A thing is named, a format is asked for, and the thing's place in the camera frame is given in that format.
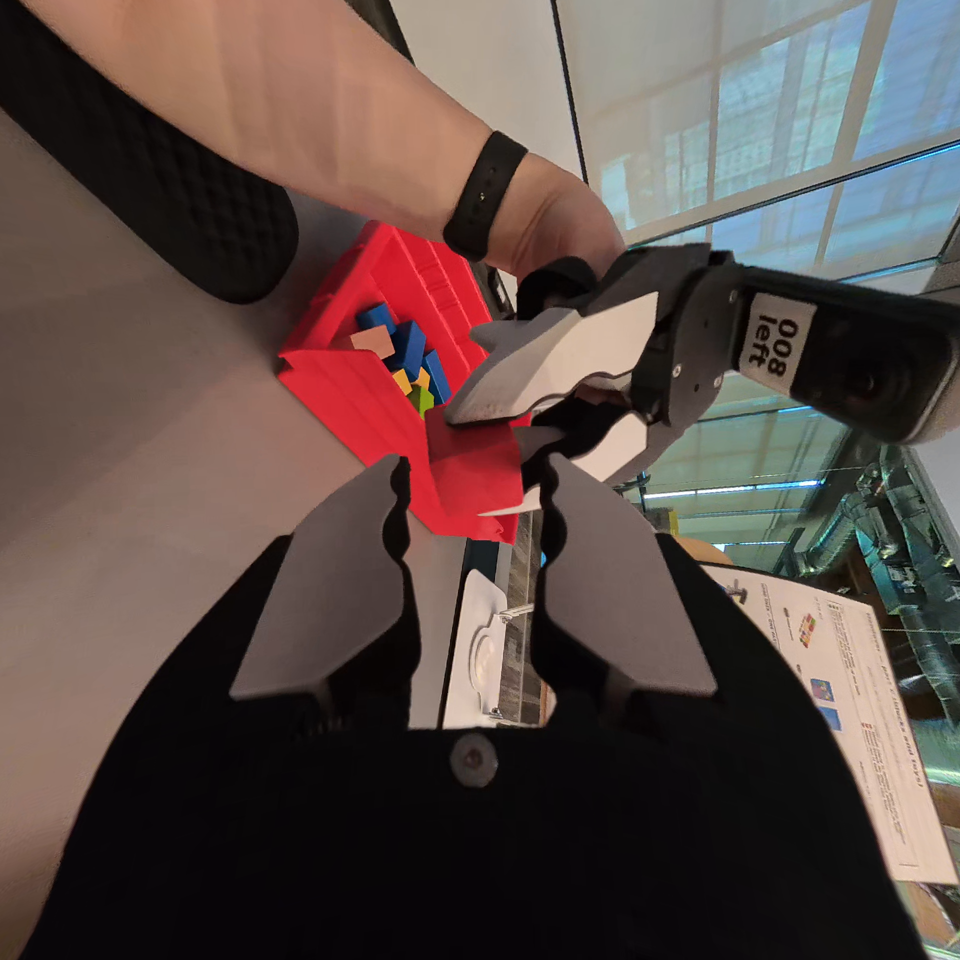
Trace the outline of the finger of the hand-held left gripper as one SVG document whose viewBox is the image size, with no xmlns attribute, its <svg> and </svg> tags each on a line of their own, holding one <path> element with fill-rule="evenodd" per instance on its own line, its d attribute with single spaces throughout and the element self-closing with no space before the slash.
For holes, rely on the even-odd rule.
<svg viewBox="0 0 960 960">
<path fill-rule="evenodd" d="M 570 397 L 535 415 L 529 425 L 512 427 L 511 432 L 519 452 L 521 494 L 500 498 L 480 517 L 539 509 L 547 462 L 553 454 L 598 481 L 608 481 L 646 450 L 648 426 L 622 401 Z"/>
<path fill-rule="evenodd" d="M 446 403 L 446 423 L 510 422 L 563 400 L 589 378 L 625 376 L 654 330 L 658 303 L 653 292 L 587 316 L 555 306 L 531 320 L 474 327 L 470 338 L 486 359 Z"/>
</svg>

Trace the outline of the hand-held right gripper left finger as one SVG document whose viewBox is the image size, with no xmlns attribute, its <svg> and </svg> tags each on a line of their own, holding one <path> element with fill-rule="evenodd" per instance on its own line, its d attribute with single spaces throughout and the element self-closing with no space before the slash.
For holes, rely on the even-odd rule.
<svg viewBox="0 0 960 960">
<path fill-rule="evenodd" d="M 421 628 L 410 569 L 411 464 L 389 454 L 294 528 L 230 688 L 236 702 L 309 694 L 335 714 L 362 697 L 410 707 Z"/>
</svg>

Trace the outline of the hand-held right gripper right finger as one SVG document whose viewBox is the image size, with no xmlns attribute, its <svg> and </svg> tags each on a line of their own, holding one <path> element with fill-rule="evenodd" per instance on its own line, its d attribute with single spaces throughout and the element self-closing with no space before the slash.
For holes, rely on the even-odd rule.
<svg viewBox="0 0 960 960">
<path fill-rule="evenodd" d="M 635 694 L 710 699 L 718 682 L 657 534 L 615 491 L 566 457 L 544 465 L 534 668 L 554 719 L 585 705 L 617 724 Z"/>
</svg>

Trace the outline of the red plastic bin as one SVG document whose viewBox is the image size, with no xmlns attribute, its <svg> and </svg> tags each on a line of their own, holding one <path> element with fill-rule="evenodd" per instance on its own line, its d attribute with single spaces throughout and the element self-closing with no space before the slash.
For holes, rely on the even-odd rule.
<svg viewBox="0 0 960 960">
<path fill-rule="evenodd" d="M 472 265 L 442 243 L 368 222 L 335 262 L 279 358 L 279 380 L 366 466 L 389 454 L 411 465 L 414 515 L 434 534 L 513 545 L 517 514 L 450 515 L 429 468 L 420 419 L 384 361 L 337 343 L 359 330 L 355 315 L 386 303 L 397 322 L 416 321 L 438 351 L 453 391 L 486 358 L 471 330 L 491 319 Z"/>
</svg>

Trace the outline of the person's left hand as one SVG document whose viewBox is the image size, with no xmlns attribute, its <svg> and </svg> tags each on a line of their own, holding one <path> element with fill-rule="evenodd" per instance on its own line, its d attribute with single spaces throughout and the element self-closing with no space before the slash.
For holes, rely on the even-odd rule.
<svg viewBox="0 0 960 960">
<path fill-rule="evenodd" d="M 523 281 L 562 258 L 601 280 L 626 245 L 614 217 L 577 176 L 529 152 L 519 163 L 488 236 L 488 266 Z"/>
</svg>

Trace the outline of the dark flat pad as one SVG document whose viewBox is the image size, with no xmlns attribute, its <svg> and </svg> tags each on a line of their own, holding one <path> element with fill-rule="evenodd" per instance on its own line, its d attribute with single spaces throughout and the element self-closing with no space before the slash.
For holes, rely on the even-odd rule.
<svg viewBox="0 0 960 960">
<path fill-rule="evenodd" d="M 514 546 L 485 539 L 467 539 L 464 545 L 461 581 L 472 570 L 479 571 L 504 594 L 508 592 Z"/>
</svg>

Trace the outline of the black mesh pad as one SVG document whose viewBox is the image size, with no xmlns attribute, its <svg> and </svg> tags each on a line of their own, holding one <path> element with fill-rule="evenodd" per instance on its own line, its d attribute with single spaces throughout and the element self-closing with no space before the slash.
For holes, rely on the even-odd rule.
<svg viewBox="0 0 960 960">
<path fill-rule="evenodd" d="M 234 305 L 282 281 L 299 226 L 285 189 L 181 132 L 22 3 L 1 3 L 1 107 L 188 282 Z"/>
</svg>

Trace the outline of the clear stand bracket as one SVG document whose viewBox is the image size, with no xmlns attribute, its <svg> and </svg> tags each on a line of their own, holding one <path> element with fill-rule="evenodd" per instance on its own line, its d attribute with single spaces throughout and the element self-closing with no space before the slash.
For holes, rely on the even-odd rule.
<svg viewBox="0 0 960 960">
<path fill-rule="evenodd" d="M 500 707 L 502 662 L 506 643 L 506 627 L 515 619 L 534 611 L 534 604 L 500 609 L 491 601 L 477 607 L 478 625 L 467 650 L 466 674 L 470 696 L 467 702 L 479 717 L 491 725 L 526 727 L 521 719 L 511 719 Z"/>
</svg>

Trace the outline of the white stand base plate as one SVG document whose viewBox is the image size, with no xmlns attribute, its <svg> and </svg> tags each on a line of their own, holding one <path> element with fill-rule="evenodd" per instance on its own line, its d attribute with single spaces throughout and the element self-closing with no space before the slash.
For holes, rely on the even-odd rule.
<svg viewBox="0 0 960 960">
<path fill-rule="evenodd" d="M 470 729 L 504 724 L 500 690 L 506 643 L 506 595 L 479 570 L 463 582 L 461 611 L 441 726 Z"/>
</svg>

